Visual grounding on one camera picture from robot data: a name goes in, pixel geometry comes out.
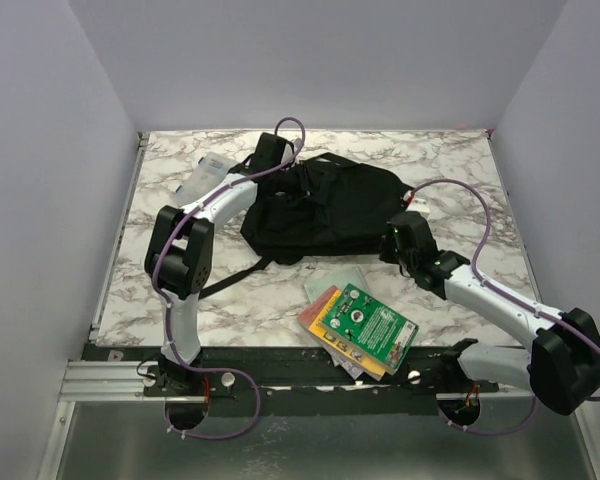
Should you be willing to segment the black student backpack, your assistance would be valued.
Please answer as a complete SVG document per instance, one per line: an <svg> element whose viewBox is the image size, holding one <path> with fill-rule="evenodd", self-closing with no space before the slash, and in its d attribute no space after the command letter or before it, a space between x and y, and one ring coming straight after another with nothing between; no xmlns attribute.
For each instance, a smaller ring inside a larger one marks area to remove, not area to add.
<svg viewBox="0 0 600 480"><path fill-rule="evenodd" d="M306 256L373 255L412 186L384 168L323 153L258 182L240 233L261 259L204 288L205 299L265 269Z"/></svg>

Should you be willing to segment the green cover book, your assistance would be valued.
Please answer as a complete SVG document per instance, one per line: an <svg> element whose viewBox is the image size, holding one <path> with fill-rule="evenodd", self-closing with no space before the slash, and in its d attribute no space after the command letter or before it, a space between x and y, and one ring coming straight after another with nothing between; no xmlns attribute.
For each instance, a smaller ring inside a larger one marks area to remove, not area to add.
<svg viewBox="0 0 600 480"><path fill-rule="evenodd" d="M340 291L322 324L367 354L385 374L395 374L415 340L418 325L352 284Z"/></svg>

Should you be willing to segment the yellow cover book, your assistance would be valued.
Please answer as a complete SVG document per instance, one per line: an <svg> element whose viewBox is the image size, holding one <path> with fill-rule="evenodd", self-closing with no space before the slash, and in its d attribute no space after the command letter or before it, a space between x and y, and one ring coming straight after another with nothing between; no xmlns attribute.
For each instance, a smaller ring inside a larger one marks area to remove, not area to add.
<svg viewBox="0 0 600 480"><path fill-rule="evenodd" d="M341 291L335 286L325 291L315 302L305 308L297 317L298 323L327 351L338 353L351 363L358 366L369 377L380 381L386 371L372 360L367 354L363 354L342 339L337 338L329 331L322 321L326 314L334 307Z"/></svg>

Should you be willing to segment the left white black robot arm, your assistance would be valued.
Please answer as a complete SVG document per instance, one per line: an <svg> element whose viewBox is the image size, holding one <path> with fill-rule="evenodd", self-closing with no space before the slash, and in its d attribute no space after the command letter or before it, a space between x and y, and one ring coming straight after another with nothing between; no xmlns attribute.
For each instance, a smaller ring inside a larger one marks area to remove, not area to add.
<svg viewBox="0 0 600 480"><path fill-rule="evenodd" d="M201 353L198 303L212 267L217 231L256 200L258 182L289 167L305 143L263 133L248 160L224 172L200 198L157 214L144 261L145 272L164 307L161 355L174 363L167 382L181 395L194 393L202 380L193 364Z"/></svg>

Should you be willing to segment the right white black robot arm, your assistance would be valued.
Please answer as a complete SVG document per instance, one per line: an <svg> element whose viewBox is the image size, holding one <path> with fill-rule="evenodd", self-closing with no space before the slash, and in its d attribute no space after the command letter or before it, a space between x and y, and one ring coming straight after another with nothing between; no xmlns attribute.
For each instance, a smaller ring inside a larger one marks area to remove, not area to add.
<svg viewBox="0 0 600 480"><path fill-rule="evenodd" d="M459 342L439 370L447 389L460 392L474 381L510 385L561 415L600 399L600 334L587 312L562 312L490 280L469 259L440 249L415 211L389 220L380 258L421 289L473 311L519 342L518 348Z"/></svg>

